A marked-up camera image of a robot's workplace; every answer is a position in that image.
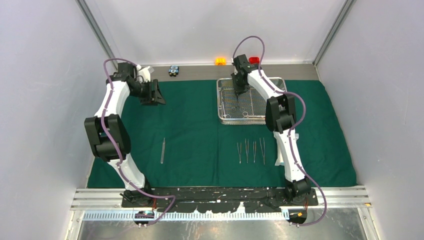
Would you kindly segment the red toy block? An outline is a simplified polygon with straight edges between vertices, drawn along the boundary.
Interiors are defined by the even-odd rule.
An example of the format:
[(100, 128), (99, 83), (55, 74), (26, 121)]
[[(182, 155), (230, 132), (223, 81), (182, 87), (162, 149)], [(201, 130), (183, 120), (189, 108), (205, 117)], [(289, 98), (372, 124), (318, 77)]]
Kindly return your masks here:
[(261, 62), (261, 59), (258, 56), (251, 56), (248, 58), (248, 62), (251, 65), (258, 65)]

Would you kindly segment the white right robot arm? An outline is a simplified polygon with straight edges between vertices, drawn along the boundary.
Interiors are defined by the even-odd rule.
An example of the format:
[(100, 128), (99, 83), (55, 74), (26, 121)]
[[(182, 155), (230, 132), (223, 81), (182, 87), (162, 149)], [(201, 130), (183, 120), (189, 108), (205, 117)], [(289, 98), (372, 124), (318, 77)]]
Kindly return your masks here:
[(297, 114), (293, 92), (283, 91), (268, 78), (258, 63), (249, 62), (242, 54), (232, 59), (231, 74), (236, 95), (253, 87), (266, 101), (265, 125), (277, 142), (276, 165), (284, 166), (285, 198), (291, 205), (299, 205), (311, 192), (311, 181), (300, 159), (296, 140)]

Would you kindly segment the yellow toy block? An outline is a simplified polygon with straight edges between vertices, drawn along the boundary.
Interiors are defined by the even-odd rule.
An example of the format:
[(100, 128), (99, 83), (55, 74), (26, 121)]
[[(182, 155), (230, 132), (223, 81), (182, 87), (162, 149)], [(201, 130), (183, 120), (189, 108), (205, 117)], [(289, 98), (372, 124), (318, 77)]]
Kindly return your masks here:
[(214, 60), (214, 64), (215, 64), (216, 66), (225, 66), (225, 65), (227, 64), (227, 60), (226, 60), (226, 58), (225, 58), (225, 57), (217, 57), (217, 58)]

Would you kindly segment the steel surgical forceps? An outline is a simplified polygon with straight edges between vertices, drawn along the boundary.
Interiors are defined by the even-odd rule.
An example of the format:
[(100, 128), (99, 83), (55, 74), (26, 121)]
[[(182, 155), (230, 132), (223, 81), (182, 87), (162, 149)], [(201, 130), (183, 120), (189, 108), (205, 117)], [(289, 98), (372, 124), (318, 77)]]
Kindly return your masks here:
[(237, 146), (239, 164), (241, 164), (242, 163), (242, 149), (243, 149), (243, 144), (241, 142), (237, 142), (236, 143), (236, 146)]

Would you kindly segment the steel needle holder clamp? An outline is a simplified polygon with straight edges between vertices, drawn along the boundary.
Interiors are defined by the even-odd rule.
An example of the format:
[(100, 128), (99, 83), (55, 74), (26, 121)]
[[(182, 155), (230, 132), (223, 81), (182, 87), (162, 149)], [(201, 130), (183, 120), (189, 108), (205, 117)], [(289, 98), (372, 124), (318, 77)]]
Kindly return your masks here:
[(257, 142), (254, 141), (252, 144), (252, 151), (253, 151), (253, 162), (256, 162), (256, 157), (257, 157)]

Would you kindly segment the long steel probe rod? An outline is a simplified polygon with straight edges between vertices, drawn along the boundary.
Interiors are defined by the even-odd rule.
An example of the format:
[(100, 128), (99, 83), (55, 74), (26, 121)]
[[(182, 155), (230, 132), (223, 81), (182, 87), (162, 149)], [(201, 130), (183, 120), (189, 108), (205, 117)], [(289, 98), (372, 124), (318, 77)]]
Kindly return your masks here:
[(163, 141), (162, 141), (160, 164), (163, 164), (164, 163), (165, 150), (166, 150), (166, 138), (164, 137), (163, 138)]

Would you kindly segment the blue owl toy block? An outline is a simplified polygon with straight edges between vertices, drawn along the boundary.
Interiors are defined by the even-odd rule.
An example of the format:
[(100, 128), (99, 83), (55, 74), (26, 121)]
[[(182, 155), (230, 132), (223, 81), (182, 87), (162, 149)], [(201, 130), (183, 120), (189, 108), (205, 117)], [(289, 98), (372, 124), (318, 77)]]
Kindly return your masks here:
[(169, 70), (168, 70), (169, 76), (176, 77), (179, 74), (179, 69), (180, 69), (179, 66), (177, 66), (177, 65), (171, 65), (169, 67)]

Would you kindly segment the green surgical drape cloth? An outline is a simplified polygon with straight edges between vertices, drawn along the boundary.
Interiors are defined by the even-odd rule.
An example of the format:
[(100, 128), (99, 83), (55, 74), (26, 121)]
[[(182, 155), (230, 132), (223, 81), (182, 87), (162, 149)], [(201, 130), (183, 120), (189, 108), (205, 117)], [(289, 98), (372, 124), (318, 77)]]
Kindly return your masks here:
[[(153, 187), (283, 187), (285, 170), (275, 164), (273, 134), (265, 125), (222, 124), (216, 85), (215, 80), (161, 82), (165, 105), (141, 105), (135, 97), (126, 100), (121, 119), (138, 169)], [(321, 187), (355, 186), (357, 174), (325, 87), (317, 80), (288, 80), (286, 85), (303, 99), (303, 103), (295, 104), (297, 115), (304, 116), (295, 132), (305, 171)], [(260, 138), (265, 141), (265, 165)], [(245, 139), (249, 139), (248, 163)], [(237, 150), (240, 142), (241, 164)]]

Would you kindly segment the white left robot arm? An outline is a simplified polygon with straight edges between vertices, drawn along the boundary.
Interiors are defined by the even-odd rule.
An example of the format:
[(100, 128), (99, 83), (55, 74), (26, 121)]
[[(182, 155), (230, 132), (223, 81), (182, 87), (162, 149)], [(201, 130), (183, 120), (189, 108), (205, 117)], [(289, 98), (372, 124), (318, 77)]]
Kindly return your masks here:
[(120, 62), (118, 70), (107, 75), (106, 93), (100, 108), (84, 120), (84, 128), (93, 155), (109, 164), (119, 175), (127, 191), (135, 192), (141, 207), (153, 202), (153, 193), (145, 175), (131, 156), (131, 140), (121, 119), (128, 97), (138, 98), (142, 105), (165, 105), (152, 66)]

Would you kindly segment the metal mesh instrument tray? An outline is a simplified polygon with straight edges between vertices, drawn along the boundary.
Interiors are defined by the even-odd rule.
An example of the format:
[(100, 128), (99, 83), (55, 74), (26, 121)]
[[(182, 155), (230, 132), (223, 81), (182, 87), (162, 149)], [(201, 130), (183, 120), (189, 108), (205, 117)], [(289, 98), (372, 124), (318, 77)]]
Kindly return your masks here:
[[(219, 78), (216, 81), (217, 115), (224, 125), (264, 125), (266, 99), (252, 86), (236, 97), (232, 78)], [(247, 111), (252, 117), (241, 118), (241, 112)]]

